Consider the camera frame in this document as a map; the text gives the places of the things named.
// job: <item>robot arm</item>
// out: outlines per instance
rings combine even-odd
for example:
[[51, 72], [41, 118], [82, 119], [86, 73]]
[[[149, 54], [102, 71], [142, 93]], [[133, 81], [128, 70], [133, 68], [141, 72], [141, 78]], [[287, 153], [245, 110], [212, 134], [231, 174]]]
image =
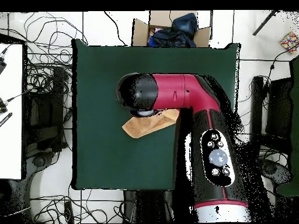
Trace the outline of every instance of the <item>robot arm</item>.
[[233, 145], [219, 101], [206, 80], [193, 74], [132, 73], [120, 79], [116, 97], [138, 117], [191, 108], [192, 184], [198, 222], [250, 221]]

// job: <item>round button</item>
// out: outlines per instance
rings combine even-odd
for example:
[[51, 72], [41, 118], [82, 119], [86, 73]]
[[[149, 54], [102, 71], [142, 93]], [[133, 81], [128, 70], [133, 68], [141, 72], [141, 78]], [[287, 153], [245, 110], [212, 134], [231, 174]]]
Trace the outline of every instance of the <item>round button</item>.
[[219, 141], [218, 143], [217, 143], [217, 145], [218, 145], [218, 147], [223, 147], [223, 142], [221, 142], [221, 141]]
[[208, 156], [210, 162], [218, 167], [222, 167], [227, 164], [227, 154], [221, 149], [213, 150]]
[[220, 171], [218, 169], [212, 169], [212, 175], [218, 176]]
[[225, 176], [229, 176], [230, 175], [230, 171], [226, 167], [223, 167], [222, 172], [224, 173]]
[[212, 134], [212, 135], [211, 135], [211, 138], [212, 138], [213, 140], [217, 140], [217, 139], [218, 139], [218, 136], [217, 136], [216, 134]]
[[210, 142], [208, 142], [208, 147], [209, 147], [209, 148], [213, 148], [213, 147], [214, 147], [214, 143], [213, 143], [213, 142], [211, 142], [211, 141], [210, 141]]

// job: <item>colorful box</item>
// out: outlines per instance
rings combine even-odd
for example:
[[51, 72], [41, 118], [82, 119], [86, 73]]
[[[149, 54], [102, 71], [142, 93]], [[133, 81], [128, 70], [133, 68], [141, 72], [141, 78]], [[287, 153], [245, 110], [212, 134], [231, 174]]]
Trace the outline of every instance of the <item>colorful box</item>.
[[[286, 37], [280, 42], [280, 44], [286, 49], [290, 49], [291, 47], [294, 47], [298, 43], [299, 43], [299, 38], [292, 31], [288, 35], [286, 35]], [[294, 54], [297, 51], [297, 48], [298, 46], [294, 49], [291, 49], [289, 52], [291, 54]]]

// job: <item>green table surface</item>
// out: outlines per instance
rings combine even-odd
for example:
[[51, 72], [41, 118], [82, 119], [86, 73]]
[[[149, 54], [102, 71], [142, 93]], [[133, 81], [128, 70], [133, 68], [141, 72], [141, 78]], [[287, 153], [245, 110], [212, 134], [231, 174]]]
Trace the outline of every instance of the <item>green table surface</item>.
[[76, 189], [173, 190], [175, 126], [139, 139], [121, 126], [131, 116], [115, 97], [119, 79], [132, 72], [213, 76], [229, 97], [235, 95], [239, 44], [225, 49], [92, 47], [77, 50]]
[[290, 183], [277, 188], [277, 193], [287, 197], [299, 196], [299, 56], [290, 61], [290, 71], [294, 82], [290, 93], [293, 102], [290, 167], [294, 177]]

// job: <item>cardboard box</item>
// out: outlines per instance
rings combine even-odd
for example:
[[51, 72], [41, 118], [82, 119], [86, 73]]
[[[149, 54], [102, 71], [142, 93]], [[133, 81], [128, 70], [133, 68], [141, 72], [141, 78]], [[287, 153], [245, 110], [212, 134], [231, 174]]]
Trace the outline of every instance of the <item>cardboard box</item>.
[[[148, 46], [148, 34], [151, 29], [171, 28], [171, 20], [194, 13], [197, 16], [197, 10], [151, 10], [149, 12], [149, 23], [146, 24], [140, 20], [134, 19], [133, 21], [133, 35], [132, 46]], [[211, 27], [199, 29], [194, 35], [194, 43], [196, 47], [208, 47], [210, 40]]]

